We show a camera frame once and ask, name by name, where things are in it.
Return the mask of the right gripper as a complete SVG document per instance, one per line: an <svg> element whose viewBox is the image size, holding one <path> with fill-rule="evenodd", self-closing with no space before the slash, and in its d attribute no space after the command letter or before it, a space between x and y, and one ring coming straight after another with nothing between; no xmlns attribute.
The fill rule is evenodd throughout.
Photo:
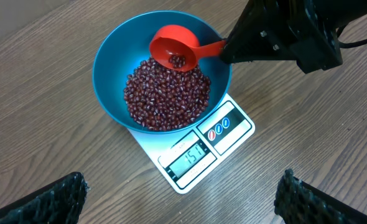
<svg viewBox="0 0 367 224"><path fill-rule="evenodd" d="M343 63L341 49L367 44L338 40L367 14L367 0L249 0L220 54L225 63L295 60L304 73Z"/></svg>

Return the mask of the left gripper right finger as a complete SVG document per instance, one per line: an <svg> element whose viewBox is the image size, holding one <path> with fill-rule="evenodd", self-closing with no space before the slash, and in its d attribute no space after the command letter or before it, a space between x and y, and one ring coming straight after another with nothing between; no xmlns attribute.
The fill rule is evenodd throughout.
<svg viewBox="0 0 367 224"><path fill-rule="evenodd" d="M285 223L367 224L367 215L294 176L287 169L281 177L274 213Z"/></svg>

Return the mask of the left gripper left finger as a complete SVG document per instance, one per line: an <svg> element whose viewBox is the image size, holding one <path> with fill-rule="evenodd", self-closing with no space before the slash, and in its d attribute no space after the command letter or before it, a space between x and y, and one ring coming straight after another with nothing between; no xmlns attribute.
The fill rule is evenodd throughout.
<svg viewBox="0 0 367 224"><path fill-rule="evenodd" d="M72 172L0 208L0 223L78 223L89 186Z"/></svg>

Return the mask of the orange measuring scoop blue handle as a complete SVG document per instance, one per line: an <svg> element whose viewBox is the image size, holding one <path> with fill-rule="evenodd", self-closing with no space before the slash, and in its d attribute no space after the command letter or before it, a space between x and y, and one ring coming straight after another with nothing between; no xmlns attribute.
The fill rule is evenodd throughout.
<svg viewBox="0 0 367 224"><path fill-rule="evenodd" d="M226 40L201 46L197 36L189 29L179 25L167 25L160 28L149 44L151 57L159 64L180 72L195 68L198 61L205 57L216 57L221 54ZM174 68L169 62L171 55L183 55L185 64Z"/></svg>

